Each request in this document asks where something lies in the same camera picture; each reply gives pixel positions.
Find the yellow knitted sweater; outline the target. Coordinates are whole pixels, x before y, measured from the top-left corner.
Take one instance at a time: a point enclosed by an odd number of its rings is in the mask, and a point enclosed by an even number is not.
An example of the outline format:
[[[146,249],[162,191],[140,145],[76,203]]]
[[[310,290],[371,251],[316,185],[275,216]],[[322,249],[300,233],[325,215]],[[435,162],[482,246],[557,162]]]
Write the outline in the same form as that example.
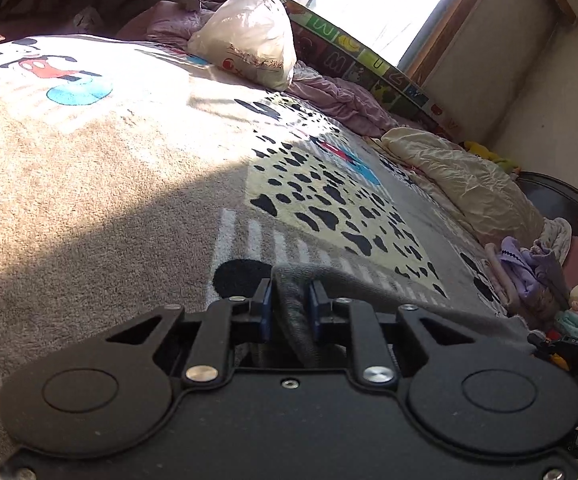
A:
[[[566,362],[566,360],[563,359],[562,356],[559,356],[557,353],[551,354],[549,356],[549,359],[551,360],[552,364],[560,367],[562,370],[565,370],[566,372],[568,372],[570,370],[569,365]]]

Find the purple flower garment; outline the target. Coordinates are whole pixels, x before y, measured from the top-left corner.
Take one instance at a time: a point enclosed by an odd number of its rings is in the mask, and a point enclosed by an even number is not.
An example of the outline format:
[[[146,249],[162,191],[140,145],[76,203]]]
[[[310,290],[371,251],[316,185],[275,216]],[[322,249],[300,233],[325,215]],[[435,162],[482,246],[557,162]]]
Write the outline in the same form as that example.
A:
[[[543,330],[569,309],[570,290],[554,252],[539,240],[524,248],[507,236],[497,247],[484,246],[487,277],[508,316],[521,316]]]

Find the cream satin quilt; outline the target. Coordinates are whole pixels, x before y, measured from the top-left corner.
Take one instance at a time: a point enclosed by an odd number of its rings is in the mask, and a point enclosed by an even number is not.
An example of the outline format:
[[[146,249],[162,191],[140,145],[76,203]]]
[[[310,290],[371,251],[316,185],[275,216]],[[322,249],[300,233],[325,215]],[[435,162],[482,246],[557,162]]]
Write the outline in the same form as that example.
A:
[[[528,245],[543,233],[543,215],[494,162],[413,128],[393,128],[380,143],[390,155],[432,181],[481,244],[498,244],[512,236]]]

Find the dark wooden headboard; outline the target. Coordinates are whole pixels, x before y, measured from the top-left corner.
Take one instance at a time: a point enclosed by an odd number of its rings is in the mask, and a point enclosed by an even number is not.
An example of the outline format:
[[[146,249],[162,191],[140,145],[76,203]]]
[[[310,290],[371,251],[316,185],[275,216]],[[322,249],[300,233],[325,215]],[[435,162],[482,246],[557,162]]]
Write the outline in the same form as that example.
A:
[[[565,218],[578,236],[578,189],[557,178],[533,171],[521,171],[516,183],[547,218]]]

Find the Mickey Mouse plush blanket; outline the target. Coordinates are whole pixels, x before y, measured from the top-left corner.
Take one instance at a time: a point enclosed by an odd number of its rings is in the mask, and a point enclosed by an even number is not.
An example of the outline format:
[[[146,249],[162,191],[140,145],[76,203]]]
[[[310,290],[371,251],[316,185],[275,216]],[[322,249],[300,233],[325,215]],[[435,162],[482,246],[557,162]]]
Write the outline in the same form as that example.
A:
[[[284,262],[493,314],[481,256],[306,102],[146,42],[0,44],[0,387],[153,308],[247,295]],[[0,424],[0,459],[11,448]]]

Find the pink crumpled bedsheet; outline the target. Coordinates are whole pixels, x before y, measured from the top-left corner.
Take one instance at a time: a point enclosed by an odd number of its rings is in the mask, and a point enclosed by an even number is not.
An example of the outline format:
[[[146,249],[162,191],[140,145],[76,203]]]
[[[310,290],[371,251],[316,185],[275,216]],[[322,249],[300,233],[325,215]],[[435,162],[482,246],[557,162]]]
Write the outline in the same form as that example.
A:
[[[116,37],[148,40],[185,50],[187,41],[212,15],[211,10],[190,11],[181,3],[161,0],[129,20]],[[323,76],[301,61],[295,63],[287,92],[309,102],[360,136],[380,138],[392,128],[418,126],[405,118],[390,115],[358,84]]]

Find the white plastic bag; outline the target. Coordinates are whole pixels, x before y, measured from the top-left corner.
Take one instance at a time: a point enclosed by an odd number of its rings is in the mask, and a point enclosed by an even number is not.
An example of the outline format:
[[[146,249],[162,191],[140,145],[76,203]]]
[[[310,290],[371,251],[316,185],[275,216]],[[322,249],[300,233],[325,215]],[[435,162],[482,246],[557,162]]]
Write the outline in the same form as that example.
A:
[[[283,91],[297,62],[289,16],[279,0],[227,0],[187,50],[241,78]]]

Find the colourful alphabet foam mat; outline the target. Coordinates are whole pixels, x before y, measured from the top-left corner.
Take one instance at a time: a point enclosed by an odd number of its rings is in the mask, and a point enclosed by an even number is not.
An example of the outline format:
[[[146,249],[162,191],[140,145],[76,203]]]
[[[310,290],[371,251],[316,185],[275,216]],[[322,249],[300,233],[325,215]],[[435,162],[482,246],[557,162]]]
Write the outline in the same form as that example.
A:
[[[280,1],[291,21],[299,60],[323,76],[364,88],[391,115],[448,140],[458,138],[458,122],[395,65],[302,4]]]

